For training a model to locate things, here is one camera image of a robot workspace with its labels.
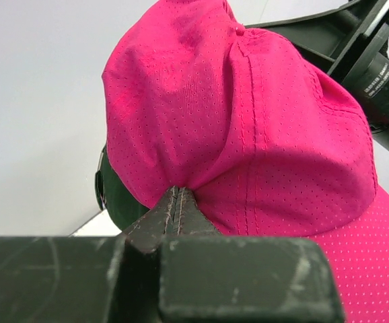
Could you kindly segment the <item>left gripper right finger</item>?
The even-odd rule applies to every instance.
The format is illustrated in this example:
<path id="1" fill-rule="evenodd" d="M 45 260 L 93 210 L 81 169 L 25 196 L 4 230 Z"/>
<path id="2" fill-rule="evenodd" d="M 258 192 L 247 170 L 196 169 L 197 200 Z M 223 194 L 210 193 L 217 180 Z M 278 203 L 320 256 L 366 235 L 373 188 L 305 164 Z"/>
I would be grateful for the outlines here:
<path id="1" fill-rule="evenodd" d="M 343 322 L 330 265 L 306 238 L 224 236 L 178 191 L 160 245 L 164 322 Z"/>

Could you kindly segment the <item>green NY baseball cap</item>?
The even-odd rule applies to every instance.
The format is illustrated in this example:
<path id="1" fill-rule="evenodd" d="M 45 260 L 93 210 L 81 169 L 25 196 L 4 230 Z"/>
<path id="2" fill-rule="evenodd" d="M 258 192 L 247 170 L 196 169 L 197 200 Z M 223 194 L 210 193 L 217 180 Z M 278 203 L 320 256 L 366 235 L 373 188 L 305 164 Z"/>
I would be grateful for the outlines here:
<path id="1" fill-rule="evenodd" d="M 149 209 L 122 183 L 110 164 L 106 145 L 100 152 L 95 173 L 95 194 L 100 210 L 106 210 L 113 224 L 125 235 L 147 228 L 145 215 Z"/>

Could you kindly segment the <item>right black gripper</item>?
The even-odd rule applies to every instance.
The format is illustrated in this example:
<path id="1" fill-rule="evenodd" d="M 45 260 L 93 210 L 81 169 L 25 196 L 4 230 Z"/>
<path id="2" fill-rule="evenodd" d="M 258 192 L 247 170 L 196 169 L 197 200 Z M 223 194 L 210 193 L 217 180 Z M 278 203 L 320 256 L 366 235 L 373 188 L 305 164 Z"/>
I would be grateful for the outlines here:
<path id="1" fill-rule="evenodd" d="M 348 1 L 322 13 L 246 28 L 282 35 L 305 60 L 342 81 L 378 54 L 387 55 L 389 1 Z"/>

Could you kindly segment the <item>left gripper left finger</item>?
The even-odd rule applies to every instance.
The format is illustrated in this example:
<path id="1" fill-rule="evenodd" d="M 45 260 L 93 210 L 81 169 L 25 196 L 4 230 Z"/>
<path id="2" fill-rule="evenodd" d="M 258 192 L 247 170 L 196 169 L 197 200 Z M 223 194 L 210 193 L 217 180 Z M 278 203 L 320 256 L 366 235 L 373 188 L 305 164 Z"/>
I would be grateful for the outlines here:
<path id="1" fill-rule="evenodd" d="M 0 237 L 0 322 L 160 322 L 160 242 L 177 188 L 111 237 Z"/>

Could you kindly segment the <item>pink perforated cap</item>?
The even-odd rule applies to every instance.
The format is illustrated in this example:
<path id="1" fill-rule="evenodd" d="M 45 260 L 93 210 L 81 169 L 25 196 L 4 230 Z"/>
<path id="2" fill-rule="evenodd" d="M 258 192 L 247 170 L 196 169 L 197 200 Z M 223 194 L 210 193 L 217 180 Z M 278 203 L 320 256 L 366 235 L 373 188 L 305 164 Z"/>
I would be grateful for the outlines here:
<path id="1" fill-rule="evenodd" d="M 286 38 L 227 1 L 158 1 L 102 74 L 106 147 L 151 209 L 193 191 L 223 234 L 307 237 L 348 322 L 389 322 L 389 194 L 360 105 Z"/>

